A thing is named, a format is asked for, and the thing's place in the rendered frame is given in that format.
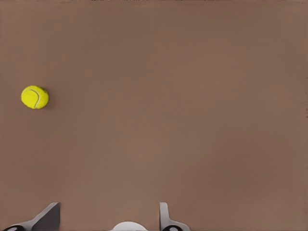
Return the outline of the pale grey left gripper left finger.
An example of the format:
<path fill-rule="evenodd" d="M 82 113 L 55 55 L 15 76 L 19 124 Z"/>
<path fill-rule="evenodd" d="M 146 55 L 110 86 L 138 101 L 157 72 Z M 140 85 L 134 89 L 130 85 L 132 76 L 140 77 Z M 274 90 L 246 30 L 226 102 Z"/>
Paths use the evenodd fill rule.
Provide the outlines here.
<path fill-rule="evenodd" d="M 2 231 L 59 231 L 60 203 L 49 204 L 33 219 L 13 224 Z"/>

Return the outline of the yellow tennis ball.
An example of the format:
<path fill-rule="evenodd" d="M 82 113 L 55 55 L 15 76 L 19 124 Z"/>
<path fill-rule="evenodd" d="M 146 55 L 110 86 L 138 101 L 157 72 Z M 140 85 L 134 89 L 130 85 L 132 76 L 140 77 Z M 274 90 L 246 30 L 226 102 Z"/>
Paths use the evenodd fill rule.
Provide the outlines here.
<path fill-rule="evenodd" d="M 28 86 L 21 93 L 22 103 L 31 109 L 42 109 L 49 102 L 48 92 L 40 86 Z"/>

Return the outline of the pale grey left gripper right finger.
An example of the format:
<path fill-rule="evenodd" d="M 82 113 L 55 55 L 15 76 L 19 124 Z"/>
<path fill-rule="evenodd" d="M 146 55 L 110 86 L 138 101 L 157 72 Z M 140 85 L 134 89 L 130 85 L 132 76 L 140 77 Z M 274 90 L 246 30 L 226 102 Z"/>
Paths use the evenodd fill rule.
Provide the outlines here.
<path fill-rule="evenodd" d="M 189 231 L 189 226 L 174 221 L 169 216 L 169 209 L 166 202 L 159 203 L 159 229 L 160 231 Z"/>

